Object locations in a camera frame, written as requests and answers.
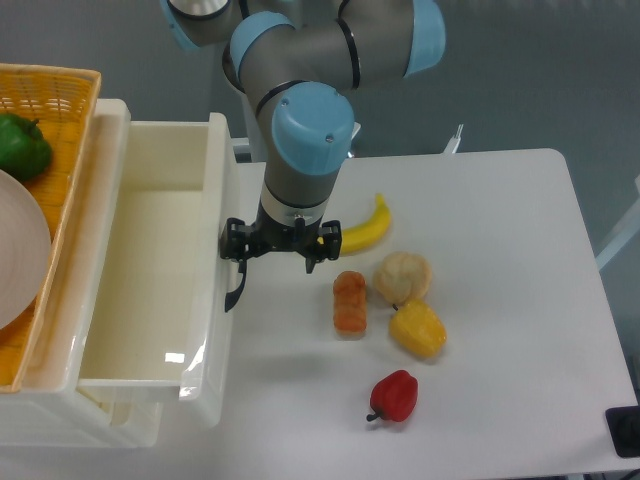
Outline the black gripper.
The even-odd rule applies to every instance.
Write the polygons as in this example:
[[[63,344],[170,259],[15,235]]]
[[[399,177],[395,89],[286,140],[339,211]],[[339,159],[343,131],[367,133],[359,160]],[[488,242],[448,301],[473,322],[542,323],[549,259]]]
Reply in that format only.
[[[305,269],[312,273],[315,266],[340,256],[342,229],[338,220],[320,225],[321,221],[302,223],[301,227],[288,226],[274,220],[262,205],[258,206],[253,225],[238,218],[228,218],[220,240],[220,257],[238,265],[239,285],[228,295],[241,295],[246,283],[248,261],[257,256],[259,247],[264,252],[296,252],[305,257]]]

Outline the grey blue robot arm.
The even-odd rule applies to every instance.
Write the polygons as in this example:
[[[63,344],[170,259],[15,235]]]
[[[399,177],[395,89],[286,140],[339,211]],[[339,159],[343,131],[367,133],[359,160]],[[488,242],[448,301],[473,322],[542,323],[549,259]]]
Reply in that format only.
[[[165,1],[177,42],[227,48],[225,74],[246,98],[266,150],[252,224],[231,218],[223,259],[244,267],[271,252],[295,252],[308,269],[334,260],[340,224],[324,213],[351,149],[355,115],[347,93],[434,67],[446,46],[433,1],[343,1],[334,20],[297,26],[281,1]]]

